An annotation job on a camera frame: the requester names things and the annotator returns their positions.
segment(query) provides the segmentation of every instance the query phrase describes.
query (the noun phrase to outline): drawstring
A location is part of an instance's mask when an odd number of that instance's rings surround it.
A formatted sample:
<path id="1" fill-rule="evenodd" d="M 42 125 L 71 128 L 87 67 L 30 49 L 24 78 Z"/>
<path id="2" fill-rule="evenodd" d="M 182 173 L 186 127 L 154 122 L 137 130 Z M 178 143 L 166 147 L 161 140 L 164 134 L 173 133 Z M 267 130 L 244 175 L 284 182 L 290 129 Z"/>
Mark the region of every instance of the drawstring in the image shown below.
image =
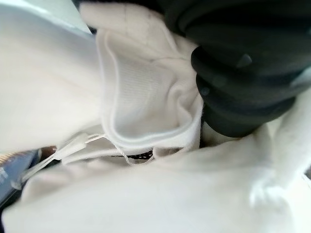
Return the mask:
<path id="1" fill-rule="evenodd" d="M 87 133 L 81 133 L 75 138 L 69 140 L 63 147 L 60 149 L 57 149 L 56 152 L 51 155 L 50 157 L 46 158 L 45 160 L 41 161 L 37 165 L 33 166 L 32 168 L 24 171 L 20 178 L 17 181 L 11 181 L 11 186 L 14 189 L 21 190 L 22 185 L 29 180 L 33 175 L 35 175 L 38 171 L 46 167 L 51 161 L 55 160 L 61 160 L 69 155 L 72 155 L 84 148 L 86 148 L 87 144 L 93 141 L 96 141 L 98 139 L 105 138 L 111 142 L 111 140 L 107 137 L 105 134 L 92 134 L 88 135 Z M 114 147 L 118 150 L 118 152 L 125 158 L 125 161 L 127 164 L 131 166 L 141 165 L 141 164 L 133 164 L 128 156 L 122 151 L 120 147 L 115 145 L 113 142 L 111 142 Z M 154 157 L 150 157 L 145 163 L 149 163 L 152 161 Z"/>
<path id="2" fill-rule="evenodd" d="M 89 142 L 93 142 L 97 139 L 100 139 L 100 138 L 105 138 L 107 139 L 108 141 L 110 141 L 110 139 L 107 137 L 107 135 L 105 134 L 93 134 L 92 136 L 90 136 L 90 139 L 86 141 L 86 143 L 89 143 Z M 131 166 L 136 166 L 136 165 L 141 165 L 141 164 L 133 164 L 128 156 L 122 151 L 122 149 L 120 147 L 118 147 L 117 145 L 115 145 L 114 143 L 112 143 L 114 145 L 114 147 L 117 149 L 117 151 L 125 158 L 125 161 L 127 162 L 128 165 L 131 165 Z M 154 159 L 154 156 L 152 155 L 146 162 L 142 163 L 142 164 L 146 164 L 146 163 L 149 163 L 150 161 L 152 161 Z"/>

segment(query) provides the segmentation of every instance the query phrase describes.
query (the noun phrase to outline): blue fabric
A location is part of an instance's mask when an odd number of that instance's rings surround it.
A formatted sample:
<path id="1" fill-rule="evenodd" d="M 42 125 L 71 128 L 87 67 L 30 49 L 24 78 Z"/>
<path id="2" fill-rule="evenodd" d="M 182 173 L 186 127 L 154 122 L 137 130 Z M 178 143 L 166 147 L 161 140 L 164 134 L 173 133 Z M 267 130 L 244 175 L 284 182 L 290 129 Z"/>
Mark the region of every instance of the blue fabric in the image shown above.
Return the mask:
<path id="1" fill-rule="evenodd" d="M 11 160 L 0 166 L 0 203 L 14 190 L 11 181 L 16 181 L 37 157 L 38 150 L 30 150 L 15 155 Z"/>

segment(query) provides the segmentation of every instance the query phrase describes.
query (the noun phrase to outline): white hoodie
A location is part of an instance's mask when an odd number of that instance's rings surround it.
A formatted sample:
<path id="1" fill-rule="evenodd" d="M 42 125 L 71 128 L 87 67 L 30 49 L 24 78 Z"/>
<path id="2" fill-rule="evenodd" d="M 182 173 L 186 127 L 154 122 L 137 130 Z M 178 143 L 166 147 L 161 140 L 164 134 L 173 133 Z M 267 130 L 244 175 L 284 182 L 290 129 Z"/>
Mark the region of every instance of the white hoodie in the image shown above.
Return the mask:
<path id="1" fill-rule="evenodd" d="M 30 178 L 6 232 L 311 232 L 311 91 L 242 139 L 205 124 L 199 149 L 196 46 L 144 7 L 81 14 L 96 39 L 0 7 L 0 150 L 58 144 L 62 159 Z M 150 150 L 150 163 L 127 159 Z"/>

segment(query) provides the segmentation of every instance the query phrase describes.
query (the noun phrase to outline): white drawstring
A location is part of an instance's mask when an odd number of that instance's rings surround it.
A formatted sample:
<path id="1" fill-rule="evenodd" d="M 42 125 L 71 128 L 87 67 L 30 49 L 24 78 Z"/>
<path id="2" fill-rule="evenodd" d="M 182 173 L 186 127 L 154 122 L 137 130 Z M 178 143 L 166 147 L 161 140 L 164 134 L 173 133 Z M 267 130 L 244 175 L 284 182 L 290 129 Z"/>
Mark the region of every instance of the white drawstring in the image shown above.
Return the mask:
<path id="1" fill-rule="evenodd" d="M 14 182 L 11 181 L 11 186 L 15 189 L 20 190 L 22 187 L 22 184 L 25 183 L 28 179 L 30 179 L 33 175 L 35 175 L 38 171 L 46 167 L 51 161 L 54 159 L 61 160 L 71 154 L 74 154 L 86 147 L 86 145 L 90 142 L 96 141 L 98 139 L 105 138 L 110 141 L 110 139 L 105 134 L 92 134 L 88 135 L 86 133 L 81 133 L 80 135 L 76 136 L 74 139 L 71 139 L 66 145 L 64 145 L 62 148 L 57 149 L 56 152 L 51 155 L 50 157 L 46 158 L 45 160 L 41 161 L 37 165 L 33 166 L 32 168 L 24 171 L 20 178 Z M 114 147 L 118 150 L 118 152 L 125 158 L 127 164 L 131 166 L 135 165 L 141 165 L 141 164 L 133 164 L 130 162 L 128 156 L 122 151 L 120 147 L 115 145 L 113 142 L 111 142 Z M 148 159 L 145 163 L 149 163 L 151 160 L 153 160 L 154 157 L 152 156 L 150 159 Z"/>

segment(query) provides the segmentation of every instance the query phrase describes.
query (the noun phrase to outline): white fabric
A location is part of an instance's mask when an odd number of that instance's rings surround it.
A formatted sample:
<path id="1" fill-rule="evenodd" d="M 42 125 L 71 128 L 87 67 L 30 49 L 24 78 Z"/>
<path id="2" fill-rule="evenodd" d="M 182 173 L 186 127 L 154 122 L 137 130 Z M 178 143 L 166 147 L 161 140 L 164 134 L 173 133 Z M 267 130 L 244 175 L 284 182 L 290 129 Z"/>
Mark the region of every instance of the white fabric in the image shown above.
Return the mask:
<path id="1" fill-rule="evenodd" d="M 102 126 L 113 143 L 184 148 L 196 142 L 198 148 L 202 99 L 190 65 L 196 45 L 144 7 L 83 4 L 80 11 L 98 29 Z"/>
<path id="2" fill-rule="evenodd" d="M 55 145 L 98 124 L 94 37 L 0 5 L 0 151 Z"/>

